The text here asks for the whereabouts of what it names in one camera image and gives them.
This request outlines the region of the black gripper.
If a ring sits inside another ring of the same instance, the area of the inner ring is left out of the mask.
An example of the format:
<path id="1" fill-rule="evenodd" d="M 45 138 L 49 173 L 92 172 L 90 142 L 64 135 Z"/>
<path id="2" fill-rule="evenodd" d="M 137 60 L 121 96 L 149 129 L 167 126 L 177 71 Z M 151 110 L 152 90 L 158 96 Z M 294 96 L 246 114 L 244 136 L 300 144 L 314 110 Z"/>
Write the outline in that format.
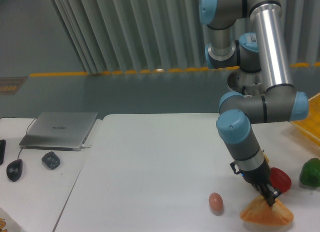
<path id="1" fill-rule="evenodd" d="M 241 174 L 244 180 L 253 185 L 253 187 L 263 196 L 269 206 L 272 206 L 276 202 L 276 198 L 281 195 L 281 191 L 278 188 L 271 186 L 269 180 L 271 169 L 266 160 L 254 170 L 236 171 L 236 164 L 232 162 L 230 164 L 234 174 Z"/>

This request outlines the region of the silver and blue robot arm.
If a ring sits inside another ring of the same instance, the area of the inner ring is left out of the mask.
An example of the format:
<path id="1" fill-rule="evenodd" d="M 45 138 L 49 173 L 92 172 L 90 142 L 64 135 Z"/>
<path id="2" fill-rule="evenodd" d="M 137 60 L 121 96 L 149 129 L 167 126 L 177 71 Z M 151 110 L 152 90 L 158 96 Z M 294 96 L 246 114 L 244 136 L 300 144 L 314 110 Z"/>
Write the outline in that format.
<path id="1" fill-rule="evenodd" d="M 279 0 L 199 0 L 200 21 L 211 31 L 205 47 L 207 66 L 239 66 L 262 76 L 260 95 L 227 92 L 221 97 L 216 127 L 233 158 L 234 173 L 269 206 L 281 191 L 270 182 L 271 170 L 252 125 L 303 120 L 309 112 L 306 94 L 292 82 L 281 15 Z"/>

